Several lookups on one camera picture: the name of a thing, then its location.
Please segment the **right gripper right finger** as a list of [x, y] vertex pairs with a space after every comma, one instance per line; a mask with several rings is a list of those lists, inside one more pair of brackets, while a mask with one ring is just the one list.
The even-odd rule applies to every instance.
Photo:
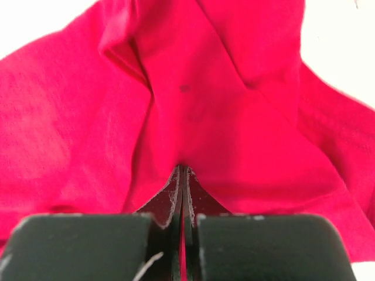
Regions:
[[233, 214], [183, 170], [188, 280], [354, 280], [342, 240], [316, 215]]

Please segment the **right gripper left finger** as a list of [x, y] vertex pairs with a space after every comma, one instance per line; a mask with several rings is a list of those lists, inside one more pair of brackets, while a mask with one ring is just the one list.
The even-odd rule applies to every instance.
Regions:
[[179, 280], [182, 168], [132, 214], [33, 215], [1, 256], [11, 281]]

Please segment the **red t shirt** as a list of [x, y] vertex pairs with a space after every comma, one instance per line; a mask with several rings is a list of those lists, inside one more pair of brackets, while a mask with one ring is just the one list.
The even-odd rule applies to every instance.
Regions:
[[179, 164], [234, 213], [315, 214], [374, 279], [374, 110], [300, 55], [304, 1], [97, 1], [1, 60], [1, 244], [130, 213]]

